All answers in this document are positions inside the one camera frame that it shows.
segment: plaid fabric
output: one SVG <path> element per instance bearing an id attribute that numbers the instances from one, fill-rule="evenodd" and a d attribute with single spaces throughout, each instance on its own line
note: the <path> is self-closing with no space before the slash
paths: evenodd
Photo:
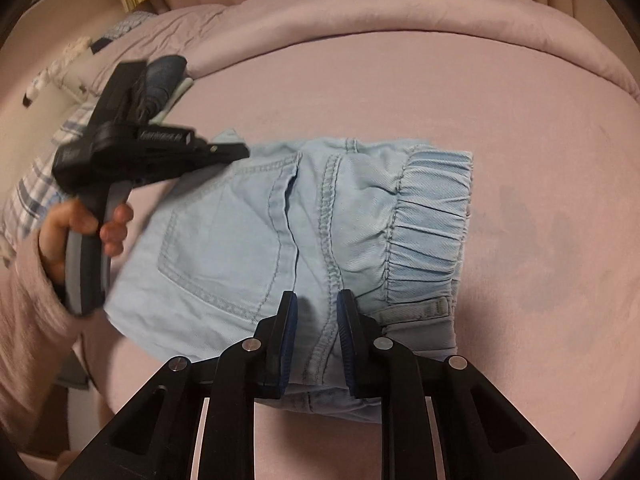
<path id="1" fill-rule="evenodd" d="M 91 46 L 91 51 L 96 54 L 104 49 L 111 41 L 115 41 L 121 38 L 134 28 L 142 25 L 149 18 L 156 17 L 156 14 L 152 12 L 146 12 L 144 10 L 135 10 L 126 15 L 126 17 L 113 25 L 107 32 L 105 32 L 98 40 Z"/>
<path id="2" fill-rule="evenodd" d="M 39 156 L 33 161 L 29 172 L 20 179 L 4 204 L 0 235 L 4 235 L 14 249 L 40 225 L 51 206 L 68 198 L 51 174 L 53 158 L 58 146 L 84 134 L 94 108 L 95 103 L 85 103 L 60 126 L 51 139 L 50 155 Z"/>

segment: back pocket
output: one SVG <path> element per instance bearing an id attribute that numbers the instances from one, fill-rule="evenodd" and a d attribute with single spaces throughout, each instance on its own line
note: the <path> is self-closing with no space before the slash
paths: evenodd
<path id="1" fill-rule="evenodd" d="M 178 200 L 158 269 L 206 303 L 249 320 L 292 290 L 298 249 L 287 221 L 300 154 L 248 158 Z"/>

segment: human hand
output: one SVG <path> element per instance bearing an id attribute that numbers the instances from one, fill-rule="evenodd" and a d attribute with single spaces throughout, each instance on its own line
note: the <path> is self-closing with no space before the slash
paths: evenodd
<path id="1" fill-rule="evenodd" d="M 128 204 L 119 205 L 113 220 L 100 229 L 100 239 L 107 256 L 118 256 L 124 250 L 127 223 L 133 219 L 133 209 Z M 65 283 L 66 235 L 69 229 L 83 235 L 92 235 L 98 221 L 78 199 L 57 204 L 51 208 L 40 229 L 38 244 L 42 267 L 55 285 Z"/>

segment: trigger handle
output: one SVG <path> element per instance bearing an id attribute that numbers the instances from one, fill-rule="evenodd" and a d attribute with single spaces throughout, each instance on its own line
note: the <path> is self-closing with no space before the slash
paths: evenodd
<path id="1" fill-rule="evenodd" d="M 116 182 L 83 189 L 78 198 L 98 219 L 100 226 L 113 218 L 117 206 L 127 200 L 132 183 Z M 102 250 L 102 241 L 94 235 L 69 231 L 66 241 L 66 309 L 74 316 L 87 316 L 104 305 L 110 286 L 111 259 Z"/>

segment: denim pants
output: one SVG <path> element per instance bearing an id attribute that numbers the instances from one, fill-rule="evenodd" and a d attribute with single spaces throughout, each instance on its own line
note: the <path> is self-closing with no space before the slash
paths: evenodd
<path id="1" fill-rule="evenodd" d="M 282 408 L 379 420 L 349 396 L 336 295 L 417 354 L 455 352 L 453 311 L 472 181 L 469 153 L 423 141 L 278 142 L 183 177 L 116 280 L 113 325 L 160 360 L 218 356 L 298 295 Z"/>

